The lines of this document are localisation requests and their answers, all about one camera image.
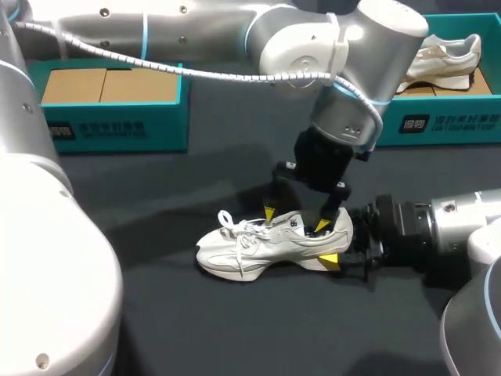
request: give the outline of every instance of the teal box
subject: teal box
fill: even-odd
[[[501,19],[496,13],[426,18],[430,34],[442,39],[481,36],[480,69],[492,95],[394,98],[384,114],[384,130],[377,145],[501,143]],[[419,126],[406,132],[404,125],[409,121]]]
[[[104,59],[49,60],[28,64],[28,72],[41,99],[53,70],[130,67]],[[174,102],[54,103],[41,107],[60,153],[180,152],[188,148],[189,80],[181,76]]]

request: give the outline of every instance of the shoe box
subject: shoe box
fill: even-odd
[[[60,153],[188,148],[184,77],[97,59],[33,62],[28,73]]]
[[[396,95],[384,114],[378,146],[501,143],[501,19],[496,13],[426,16],[430,34],[479,34],[480,66],[467,91],[432,87]]]

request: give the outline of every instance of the white shoelace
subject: white shoelace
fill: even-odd
[[[232,216],[225,210],[221,210],[218,213],[218,219],[221,223],[221,226],[223,226],[234,237],[236,237],[236,263],[238,264],[240,268],[240,274],[243,277],[242,250],[244,248],[249,248],[253,244],[256,244],[258,242],[258,239],[269,239],[269,227],[265,224],[258,225],[256,223],[253,223],[253,221],[241,221],[236,225],[235,223],[233,223]]]

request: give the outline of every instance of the sneaker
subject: sneaker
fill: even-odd
[[[410,85],[427,83],[441,89],[468,90],[480,63],[481,39],[476,34],[463,40],[426,38],[416,54],[397,94]]]
[[[332,233],[315,236],[303,215],[292,211],[267,224],[264,219],[234,224],[227,211],[218,214],[221,229],[196,244],[196,260],[202,268],[227,280],[250,282],[275,262],[295,262],[308,270],[328,271],[318,257],[345,252],[353,237],[353,224],[341,208]]]

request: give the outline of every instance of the black table surface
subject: black table surface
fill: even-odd
[[[236,284],[196,268],[194,244],[218,225],[218,210],[260,212],[271,168],[294,159],[312,101],[195,81],[191,103],[188,154],[63,158],[121,262],[118,374],[446,375],[438,327],[454,291],[424,287],[411,269],[382,269],[364,284],[290,265]],[[498,188],[500,158],[498,146],[379,149],[350,166],[347,206]],[[297,191],[306,208],[325,198]]]

